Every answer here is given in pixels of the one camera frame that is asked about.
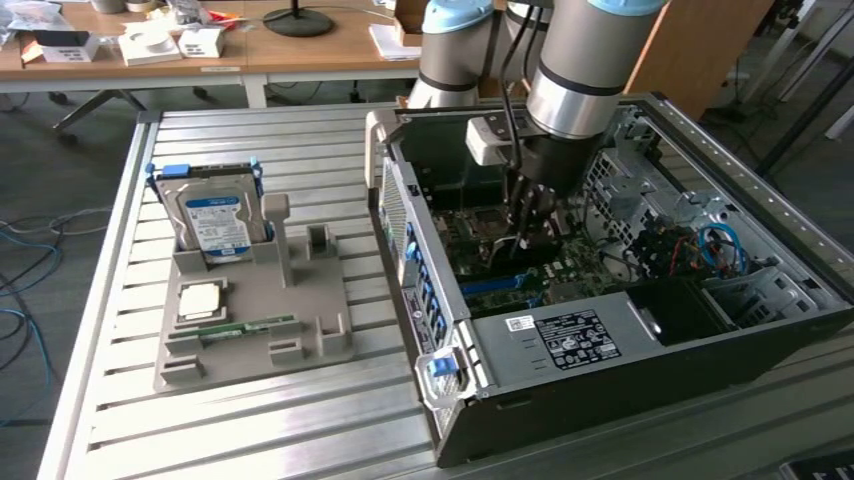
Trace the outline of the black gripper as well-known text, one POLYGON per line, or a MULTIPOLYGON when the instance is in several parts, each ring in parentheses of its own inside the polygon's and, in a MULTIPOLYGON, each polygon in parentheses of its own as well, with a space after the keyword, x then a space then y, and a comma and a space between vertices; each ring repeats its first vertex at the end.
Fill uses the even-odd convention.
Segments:
POLYGON ((600 147, 602 134, 582 139, 564 139, 552 135, 521 139, 521 160, 514 173, 525 192, 542 186, 558 197, 572 194, 600 147))

